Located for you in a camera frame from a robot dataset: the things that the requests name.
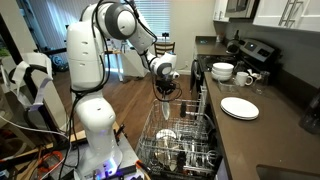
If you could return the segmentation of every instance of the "window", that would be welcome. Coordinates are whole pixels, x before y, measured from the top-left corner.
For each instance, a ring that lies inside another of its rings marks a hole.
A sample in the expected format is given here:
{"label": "window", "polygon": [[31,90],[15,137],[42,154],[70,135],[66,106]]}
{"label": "window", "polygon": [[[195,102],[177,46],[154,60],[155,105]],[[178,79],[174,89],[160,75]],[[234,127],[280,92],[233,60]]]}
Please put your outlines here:
{"label": "window", "polygon": [[170,0],[135,0],[135,3],[156,36],[170,33]]}

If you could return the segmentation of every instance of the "wire rack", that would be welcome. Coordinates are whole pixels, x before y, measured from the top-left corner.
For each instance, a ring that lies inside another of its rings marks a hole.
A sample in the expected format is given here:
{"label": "wire rack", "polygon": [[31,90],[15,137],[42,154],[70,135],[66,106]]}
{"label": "wire rack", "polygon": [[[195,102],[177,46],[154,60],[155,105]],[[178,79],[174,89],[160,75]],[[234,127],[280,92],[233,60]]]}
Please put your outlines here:
{"label": "wire rack", "polygon": [[191,100],[153,102],[136,149],[153,175],[161,179],[212,177],[217,159],[210,143],[214,127],[207,115],[197,113],[204,108],[199,104]]}

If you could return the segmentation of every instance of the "sink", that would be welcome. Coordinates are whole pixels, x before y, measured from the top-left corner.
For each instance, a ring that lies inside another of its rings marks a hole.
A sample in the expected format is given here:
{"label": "sink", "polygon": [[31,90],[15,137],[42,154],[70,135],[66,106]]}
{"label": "sink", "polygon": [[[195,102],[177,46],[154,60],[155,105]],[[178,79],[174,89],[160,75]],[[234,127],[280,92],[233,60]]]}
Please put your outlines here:
{"label": "sink", "polygon": [[256,170],[260,180],[320,180],[320,175],[310,175],[264,165],[258,165]]}

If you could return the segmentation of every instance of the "backsplash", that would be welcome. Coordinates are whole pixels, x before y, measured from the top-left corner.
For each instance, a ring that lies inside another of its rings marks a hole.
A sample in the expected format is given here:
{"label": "backsplash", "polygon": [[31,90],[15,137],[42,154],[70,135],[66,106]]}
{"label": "backsplash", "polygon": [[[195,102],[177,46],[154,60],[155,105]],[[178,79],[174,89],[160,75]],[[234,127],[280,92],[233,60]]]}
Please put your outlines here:
{"label": "backsplash", "polygon": [[254,26],[252,22],[226,24],[226,38],[239,30],[240,39],[253,38],[282,51],[283,69],[311,86],[320,87],[320,33]]}

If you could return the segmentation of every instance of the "dark countertop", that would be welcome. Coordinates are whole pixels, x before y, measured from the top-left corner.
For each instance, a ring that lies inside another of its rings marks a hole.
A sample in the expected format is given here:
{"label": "dark countertop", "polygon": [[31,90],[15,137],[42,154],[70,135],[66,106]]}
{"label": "dark countertop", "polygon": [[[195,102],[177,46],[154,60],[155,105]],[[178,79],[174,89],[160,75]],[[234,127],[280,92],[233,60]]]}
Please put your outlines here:
{"label": "dark countertop", "polygon": [[[253,93],[249,87],[240,88],[238,93],[222,93],[210,72],[205,73],[205,80],[230,179],[259,179],[257,166],[320,175],[320,136],[300,128],[303,110],[284,94],[271,86],[266,96]],[[242,121],[223,112],[220,102],[230,96],[255,104],[258,118]]]}
{"label": "dark countertop", "polygon": [[201,55],[228,55],[226,47],[223,43],[217,43],[216,37],[213,36],[197,36],[196,54]]}

